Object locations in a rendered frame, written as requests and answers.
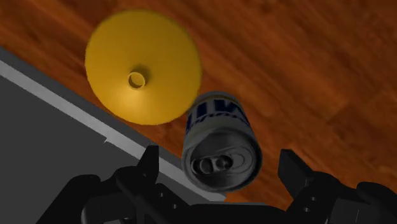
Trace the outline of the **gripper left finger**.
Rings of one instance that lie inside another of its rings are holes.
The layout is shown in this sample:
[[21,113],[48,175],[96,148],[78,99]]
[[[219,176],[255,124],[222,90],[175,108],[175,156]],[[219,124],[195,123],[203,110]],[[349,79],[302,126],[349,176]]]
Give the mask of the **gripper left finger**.
[[107,180],[93,174],[70,179],[36,224],[186,224],[186,203],[157,182],[159,147],[149,145],[135,166]]

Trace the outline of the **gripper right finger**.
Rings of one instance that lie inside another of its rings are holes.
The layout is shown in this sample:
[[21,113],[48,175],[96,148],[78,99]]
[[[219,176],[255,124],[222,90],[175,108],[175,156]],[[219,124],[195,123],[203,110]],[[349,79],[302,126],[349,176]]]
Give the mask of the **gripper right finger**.
[[397,224],[397,193],[382,184],[348,187],[285,149],[277,173],[293,198],[286,210],[289,224]]

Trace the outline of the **silver drink can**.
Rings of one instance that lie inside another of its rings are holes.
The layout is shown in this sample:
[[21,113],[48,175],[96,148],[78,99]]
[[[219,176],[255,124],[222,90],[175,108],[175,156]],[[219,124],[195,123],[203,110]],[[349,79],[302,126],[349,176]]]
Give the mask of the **silver drink can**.
[[231,94],[199,95],[188,110],[181,167],[202,190],[240,190],[257,177],[262,152],[242,105]]

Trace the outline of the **yellow funnel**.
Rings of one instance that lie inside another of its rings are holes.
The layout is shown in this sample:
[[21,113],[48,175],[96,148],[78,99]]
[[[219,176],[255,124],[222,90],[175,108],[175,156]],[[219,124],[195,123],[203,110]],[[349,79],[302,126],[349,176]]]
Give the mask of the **yellow funnel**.
[[85,70],[98,100],[116,116],[140,125],[183,115],[202,79],[190,35],[151,10],[125,10],[104,19],[88,41]]

